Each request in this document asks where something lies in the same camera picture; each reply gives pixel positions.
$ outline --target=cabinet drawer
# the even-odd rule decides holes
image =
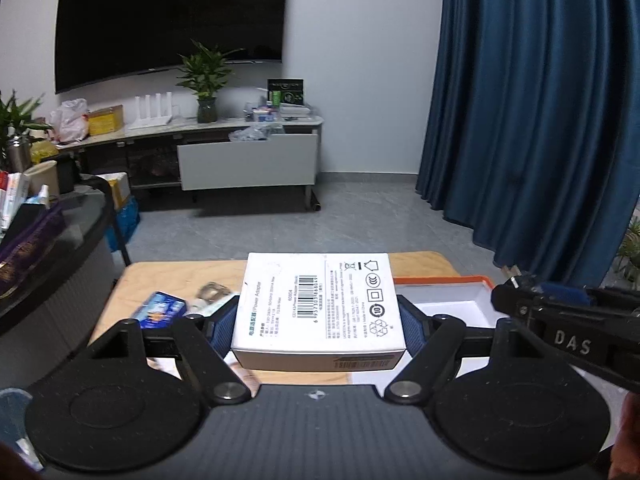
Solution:
[[[318,134],[178,146],[182,189],[295,186],[316,181]]]

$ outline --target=floor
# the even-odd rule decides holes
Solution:
[[[473,244],[471,229],[444,221],[414,187],[319,184],[319,212],[304,211],[297,188],[208,190],[196,203],[190,193],[162,190],[139,196],[142,221],[127,247],[134,262],[244,259],[249,252],[437,251],[460,274],[503,282],[493,253]]]

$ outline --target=tv cabinet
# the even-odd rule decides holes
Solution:
[[[242,119],[198,124],[195,119],[177,118],[165,126],[124,128],[59,149],[74,152],[85,173],[127,171],[131,189],[301,186],[305,207],[319,208],[312,186],[319,171],[322,118],[279,121],[285,133],[268,140],[228,140],[229,133],[251,124]],[[174,165],[173,171],[165,175],[142,173],[136,161],[159,150],[168,165]]]

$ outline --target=marble countertop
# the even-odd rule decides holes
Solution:
[[[292,121],[276,121],[275,124],[282,124],[283,126],[320,126],[323,122],[322,117],[312,116],[306,119],[296,119]],[[121,130],[111,132],[110,134],[102,134],[98,136],[89,136],[85,140],[79,142],[71,142],[69,144],[60,144],[57,148],[64,152],[65,150],[77,150],[79,148],[97,146],[99,144],[109,144],[111,142],[118,142],[119,140],[139,139],[142,137],[153,137],[162,134],[178,134],[178,133],[191,133],[199,132],[203,130],[221,130],[225,128],[246,128],[252,124],[245,121],[243,118],[230,118],[220,119],[215,123],[203,123],[200,124],[195,118],[185,119],[182,117],[174,118],[169,124],[164,126],[151,126],[149,128],[140,128],[136,130],[129,130],[128,126],[125,126]]]

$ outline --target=blue curtain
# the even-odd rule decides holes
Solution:
[[[444,0],[417,191],[495,264],[599,285],[639,167],[640,0]]]

